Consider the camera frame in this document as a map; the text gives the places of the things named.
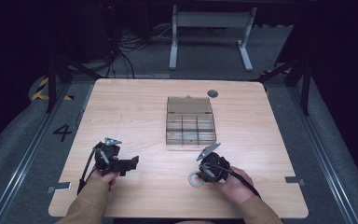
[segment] human hand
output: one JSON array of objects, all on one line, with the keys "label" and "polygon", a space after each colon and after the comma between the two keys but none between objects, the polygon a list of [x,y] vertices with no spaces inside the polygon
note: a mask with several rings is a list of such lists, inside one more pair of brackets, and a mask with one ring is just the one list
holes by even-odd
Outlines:
[{"label": "human hand", "polygon": [[109,191],[112,191],[113,188],[115,187],[116,184],[116,178],[118,177],[119,172],[111,172],[108,173],[104,176],[102,176],[101,171],[99,171],[98,169],[95,169],[94,172],[92,172],[89,175],[89,178],[93,178],[93,179],[100,179],[103,182],[106,182],[107,184],[109,184]]},{"label": "human hand", "polygon": [[[245,178],[246,181],[248,181],[251,185],[253,185],[252,178],[248,176],[246,172],[234,166],[231,166],[231,169],[235,173],[243,176],[243,178]],[[213,182],[212,184],[216,189],[221,191],[226,196],[227,199],[229,199],[230,201],[232,201],[237,205],[241,205],[244,202],[246,202],[248,199],[255,196],[255,194],[251,190],[246,188],[240,182],[239,179],[237,179],[232,175],[228,175],[227,181],[225,183]]]}]

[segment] black strap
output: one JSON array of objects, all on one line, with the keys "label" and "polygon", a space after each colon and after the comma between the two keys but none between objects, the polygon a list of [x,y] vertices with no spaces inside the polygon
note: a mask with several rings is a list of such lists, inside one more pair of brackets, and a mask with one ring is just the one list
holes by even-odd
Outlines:
[{"label": "black strap", "polygon": [[237,179],[240,180],[240,182],[246,187],[248,188],[249,190],[252,191],[253,194],[255,194],[256,196],[258,196],[259,198],[261,198],[260,194],[258,193],[258,191],[255,189],[255,187],[253,185],[251,185],[248,181],[245,180],[245,178],[243,178],[243,176],[235,173],[234,171],[232,171],[230,169],[230,172],[229,172],[232,176],[236,177]]},{"label": "black strap", "polygon": [[84,188],[84,186],[86,186],[86,180],[84,179],[84,177],[86,177],[86,172],[89,169],[90,162],[91,162],[91,159],[92,159],[92,156],[94,155],[94,153],[95,153],[95,148],[93,148],[91,151],[91,154],[89,154],[89,159],[87,160],[87,164],[86,164],[86,167],[84,168],[83,175],[79,179],[79,188],[77,189],[77,195]]}]

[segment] wooden tabletop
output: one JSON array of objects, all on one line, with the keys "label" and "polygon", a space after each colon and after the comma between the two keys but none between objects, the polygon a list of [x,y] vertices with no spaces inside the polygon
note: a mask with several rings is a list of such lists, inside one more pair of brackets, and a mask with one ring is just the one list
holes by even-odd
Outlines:
[{"label": "wooden tabletop", "polygon": [[263,86],[255,82],[99,79],[81,120],[60,182],[70,190],[55,191],[49,213],[63,217],[76,198],[92,148],[106,136],[122,141],[118,158],[139,156],[136,170],[117,179],[105,215],[108,217],[241,217],[234,204],[211,185],[194,188],[189,173],[205,146],[166,145],[167,100],[210,98],[217,142],[214,152],[245,170],[263,200],[280,217],[306,217],[308,208],[297,183]]}]

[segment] metal frame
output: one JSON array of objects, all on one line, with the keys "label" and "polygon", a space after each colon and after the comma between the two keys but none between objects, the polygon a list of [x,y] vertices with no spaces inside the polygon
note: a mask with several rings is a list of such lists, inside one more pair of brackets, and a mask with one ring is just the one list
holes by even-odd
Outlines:
[{"label": "metal frame", "polygon": [[329,185],[334,198],[336,199],[339,210],[345,219],[346,223],[358,223],[358,216],[353,209],[351,201],[348,199],[347,193],[342,186],[341,180],[339,179],[336,170],[330,161],[324,145],[319,138],[310,117],[303,113],[303,106],[300,102],[300,97],[296,92],[295,87],[287,88],[292,101],[295,103],[297,114],[301,117],[301,120],[310,135],[310,140],[313,144],[313,152],[315,153],[316,159],[321,165],[321,169],[324,172],[327,184]]},{"label": "metal frame", "polygon": [[53,105],[49,113],[46,113],[43,117],[31,144],[28,146],[24,156],[20,161],[19,166],[11,176],[4,193],[0,198],[0,223],[2,223],[5,214],[10,207],[10,204],[13,202],[15,196],[17,195],[17,192],[20,189],[22,181],[25,179],[29,169],[31,168],[34,158],[36,157],[36,154],[41,147],[43,137],[46,134],[49,124],[55,117],[57,110],[60,107],[61,102],[63,101],[64,96],[69,91],[69,88],[70,84],[68,83],[63,83],[60,87],[60,90],[57,95],[57,101],[55,101],[55,104]]},{"label": "metal frame", "polygon": [[173,6],[172,11],[172,46],[170,57],[170,70],[176,69],[178,38],[177,28],[182,27],[231,27],[243,28],[245,30],[242,40],[238,41],[238,48],[241,53],[243,65],[246,71],[253,70],[246,43],[251,33],[257,8],[252,7],[250,12],[189,12],[178,11],[177,5]]}]

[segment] printed number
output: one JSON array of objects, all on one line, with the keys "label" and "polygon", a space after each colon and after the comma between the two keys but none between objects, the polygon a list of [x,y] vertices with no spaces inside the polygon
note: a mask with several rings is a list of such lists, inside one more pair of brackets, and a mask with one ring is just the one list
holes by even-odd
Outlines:
[{"label": "printed number", "polygon": [[64,125],[62,125],[61,128],[59,128],[59,129],[57,129],[56,131],[54,131],[54,134],[62,134],[61,142],[63,142],[63,140],[65,140],[65,136],[66,136],[67,134],[72,133],[72,132],[68,132],[68,129],[69,129],[69,125],[64,124]]}]

